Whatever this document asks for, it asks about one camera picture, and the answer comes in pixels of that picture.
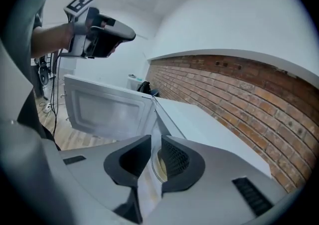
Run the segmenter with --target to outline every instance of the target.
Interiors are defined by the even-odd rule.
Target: person's arm
[[[39,58],[62,48],[68,49],[73,33],[72,23],[48,29],[36,27],[31,37],[31,57]]]

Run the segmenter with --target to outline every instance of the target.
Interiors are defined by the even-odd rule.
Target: wooden floor
[[[85,148],[91,146],[98,146],[102,144],[108,144],[114,142],[112,139],[105,139],[98,136],[86,134],[75,130],[71,127],[71,123],[68,120],[68,114],[65,107],[64,100],[64,77],[61,75],[59,77],[59,84],[57,84],[57,80],[55,81],[55,110],[57,110],[56,103],[56,93],[57,87],[59,87],[59,110],[57,116],[57,125],[55,130],[55,142],[61,148],[61,150],[70,150],[77,148]],[[49,99],[51,96],[52,90],[52,80],[49,81],[48,85],[44,88],[44,95]],[[53,133],[54,129],[54,120],[55,116],[53,111],[49,113],[44,113],[44,107],[47,102],[44,98],[37,98],[35,100],[37,111],[39,115],[40,122],[43,126],[45,126],[51,133]]]

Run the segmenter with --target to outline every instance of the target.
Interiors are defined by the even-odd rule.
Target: brick wall
[[[319,155],[319,91],[253,60],[198,55],[154,60],[147,80],[160,97],[195,104],[268,162],[287,192]]]

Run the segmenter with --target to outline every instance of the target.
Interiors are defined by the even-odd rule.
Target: white wall
[[[72,0],[47,0],[43,10],[43,27],[67,22],[63,8]],[[135,40],[122,43],[109,58],[62,58],[61,68],[74,70],[75,75],[126,87],[128,74],[145,78],[149,68],[146,54],[160,25],[160,20],[132,6],[117,6],[114,1],[98,0],[100,12],[131,27],[137,34]]]
[[[318,35],[299,0],[187,0],[165,18],[149,59],[241,56],[319,85]]]

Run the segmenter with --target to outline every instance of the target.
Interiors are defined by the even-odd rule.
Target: person
[[[74,35],[72,23],[42,28],[45,0],[17,0],[1,33],[2,42],[12,60],[31,82],[31,58],[39,58],[59,49],[68,49]],[[41,125],[33,91],[26,99],[17,121],[34,129],[41,138],[54,141],[52,134]]]

